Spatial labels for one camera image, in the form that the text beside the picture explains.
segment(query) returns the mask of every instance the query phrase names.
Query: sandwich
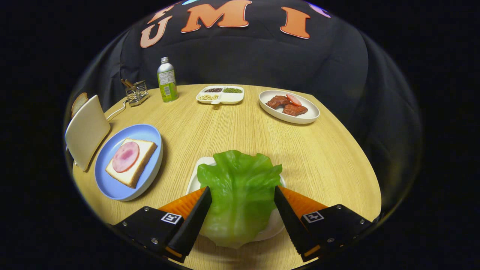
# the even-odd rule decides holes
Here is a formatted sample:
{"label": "sandwich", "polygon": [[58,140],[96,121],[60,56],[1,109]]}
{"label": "sandwich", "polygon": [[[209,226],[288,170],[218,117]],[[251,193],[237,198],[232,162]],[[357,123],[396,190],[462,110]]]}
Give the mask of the sandwich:
{"label": "sandwich", "polygon": [[136,188],[138,179],[156,148],[154,142],[126,138],[105,171],[127,187]]}

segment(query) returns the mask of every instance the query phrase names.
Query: green bottle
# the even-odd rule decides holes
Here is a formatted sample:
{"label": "green bottle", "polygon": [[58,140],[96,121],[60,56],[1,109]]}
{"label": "green bottle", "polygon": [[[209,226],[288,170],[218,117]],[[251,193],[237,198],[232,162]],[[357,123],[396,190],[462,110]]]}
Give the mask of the green bottle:
{"label": "green bottle", "polygon": [[177,82],[175,81],[175,71],[172,64],[168,62],[168,57],[161,59],[161,64],[156,71],[158,86],[162,93],[163,102],[171,102],[178,99]]}

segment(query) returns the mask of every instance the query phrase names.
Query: wooden table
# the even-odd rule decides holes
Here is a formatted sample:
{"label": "wooden table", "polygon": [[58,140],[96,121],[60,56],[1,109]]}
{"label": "wooden table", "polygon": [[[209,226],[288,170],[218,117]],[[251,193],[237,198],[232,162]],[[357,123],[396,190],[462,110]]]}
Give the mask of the wooden table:
{"label": "wooden table", "polygon": [[[235,149],[262,153],[274,165],[282,164],[289,189],[327,206],[343,204],[369,221],[380,214],[381,196],[375,173],[352,135],[312,95],[297,93],[313,102],[320,117],[311,124],[291,124],[266,113],[258,95],[274,88],[241,86],[245,98],[235,105],[201,104],[195,96],[205,86],[178,86],[179,99],[162,101],[159,89],[136,107],[127,105],[110,120],[111,131],[102,142],[86,172],[76,166],[73,176],[80,192],[102,221],[116,224],[140,207],[158,208],[185,195],[193,167],[200,157]],[[119,101],[107,112],[122,107]],[[138,198],[120,202],[98,189],[94,166],[99,150],[121,129],[139,123],[156,127],[164,144],[160,171]],[[198,236],[184,266],[192,269],[292,269],[304,265],[286,230],[277,236],[245,244],[240,249],[217,247]]]}

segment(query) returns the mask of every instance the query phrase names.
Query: orange letter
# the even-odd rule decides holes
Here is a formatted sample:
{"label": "orange letter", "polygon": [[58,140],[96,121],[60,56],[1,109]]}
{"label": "orange letter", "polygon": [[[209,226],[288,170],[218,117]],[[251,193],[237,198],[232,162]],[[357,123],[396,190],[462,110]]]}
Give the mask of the orange letter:
{"label": "orange letter", "polygon": [[164,8],[164,9],[160,10],[159,12],[155,13],[155,15],[153,16],[153,18],[152,18],[147,24],[149,24],[149,23],[153,22],[154,20],[160,18],[161,16],[165,15],[165,12],[171,10],[171,9],[172,9],[176,4],[178,4],[178,3],[175,3],[175,4],[173,4],[173,5],[171,5],[171,6],[167,7],[167,8]]}
{"label": "orange letter", "polygon": [[170,20],[171,18],[172,16],[169,16],[158,22],[158,30],[156,36],[153,39],[150,39],[150,31],[152,31],[152,28],[155,25],[151,25],[145,28],[145,30],[142,31],[142,37],[140,38],[140,47],[148,48],[158,42],[162,38],[163,32],[165,32],[165,27],[167,27],[168,20]]}
{"label": "orange letter", "polygon": [[296,37],[310,38],[310,35],[306,31],[307,19],[309,19],[310,16],[295,9],[287,7],[282,7],[282,9],[287,12],[287,22],[285,26],[280,27],[280,31]]}
{"label": "orange letter", "polygon": [[219,27],[245,27],[248,22],[245,21],[245,9],[252,1],[232,0],[228,1],[217,10],[209,4],[198,5],[187,10],[190,12],[187,25],[181,30],[182,33],[188,33],[200,29],[198,19],[202,20],[205,27],[210,28],[223,15],[223,19],[218,23]]}

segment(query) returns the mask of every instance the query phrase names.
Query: green lettuce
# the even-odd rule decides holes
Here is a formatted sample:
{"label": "green lettuce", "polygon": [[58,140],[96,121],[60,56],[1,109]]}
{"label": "green lettuce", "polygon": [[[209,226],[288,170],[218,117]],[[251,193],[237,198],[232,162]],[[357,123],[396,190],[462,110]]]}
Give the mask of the green lettuce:
{"label": "green lettuce", "polygon": [[266,228],[276,208],[274,192],[281,185],[282,165],[273,166],[262,154],[252,157],[236,150],[213,158],[216,165],[198,166],[198,181],[212,194],[200,233],[218,246],[239,248]]}

